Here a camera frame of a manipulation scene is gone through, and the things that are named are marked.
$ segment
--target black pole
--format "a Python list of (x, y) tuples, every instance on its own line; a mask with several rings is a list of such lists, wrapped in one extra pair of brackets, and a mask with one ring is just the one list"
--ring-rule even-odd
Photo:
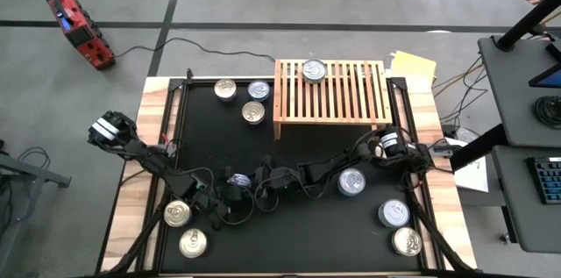
[(534, 27), (550, 15), (559, 5), (561, 0), (543, 0), (516, 25), (505, 33), (495, 45), (502, 51), (509, 51), (524, 34), (530, 32)]

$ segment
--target concrete floor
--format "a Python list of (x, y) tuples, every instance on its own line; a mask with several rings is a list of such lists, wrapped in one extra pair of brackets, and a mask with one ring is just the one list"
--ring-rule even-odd
[[(162, 21), (168, 0), (81, 0), (97, 21)], [(329, 23), (372, 25), (512, 25), (531, 5), (524, 0), (178, 0), (174, 22)], [(44, 0), (0, 0), (0, 20), (52, 20)], [(154, 46), (149, 29), (104, 29), (115, 53)], [(207, 48), (268, 53), (275, 58), (383, 59), (402, 50), (438, 63), (444, 80), (477, 58), (477, 39), (489, 33), (303, 32), (172, 30)], [(92, 274), (123, 162), (86, 143), (87, 129), (106, 110), (132, 118), (152, 54), (134, 51), (98, 73), (55, 28), (0, 27), (0, 138), (19, 154), (43, 146), (51, 169), (73, 176), (68, 189), (45, 187), (16, 274), (40, 277)], [(271, 75), (273, 65), (249, 56), (207, 54), (183, 43), (165, 47), (158, 75)], [(462, 85), (437, 98), (441, 115), (463, 95)], [(462, 114), (462, 124), (484, 132), (500, 122), (487, 93)], [(496, 238), (506, 227), (500, 210), (466, 208), (479, 267), (490, 273), (554, 277), (561, 256), (524, 253)]]

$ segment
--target silver can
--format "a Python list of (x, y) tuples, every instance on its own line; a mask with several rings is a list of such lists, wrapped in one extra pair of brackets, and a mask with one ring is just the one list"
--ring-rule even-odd
[(269, 97), (269, 84), (265, 81), (253, 81), (249, 83), (247, 92), (252, 100), (263, 102)]
[(378, 208), (378, 217), (387, 227), (402, 227), (409, 221), (409, 208), (402, 201), (390, 199)]
[(361, 171), (356, 168), (347, 168), (339, 176), (337, 186), (341, 194), (345, 196), (355, 196), (366, 186), (366, 178)]
[(304, 81), (311, 84), (318, 84), (325, 79), (327, 68), (320, 60), (305, 61), (302, 66)]
[(423, 241), (417, 231), (403, 227), (392, 236), (392, 245), (395, 251), (404, 256), (416, 256), (421, 252)]
[(179, 250), (187, 258), (197, 258), (207, 249), (207, 236), (199, 229), (186, 230), (179, 240)]
[(250, 125), (258, 125), (265, 117), (265, 107), (258, 102), (246, 103), (242, 108), (242, 115)]
[(220, 80), (214, 85), (214, 92), (221, 101), (230, 102), (236, 96), (236, 83), (233, 80)]
[(184, 226), (191, 219), (191, 209), (181, 200), (168, 203), (164, 210), (164, 221), (173, 227)]

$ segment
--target wooden slatted shelf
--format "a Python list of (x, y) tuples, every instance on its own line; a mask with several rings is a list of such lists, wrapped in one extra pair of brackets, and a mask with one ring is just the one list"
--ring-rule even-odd
[(274, 66), (273, 125), (386, 125), (392, 123), (381, 61), (323, 60), (319, 84), (302, 79), (305, 60), (277, 60)]

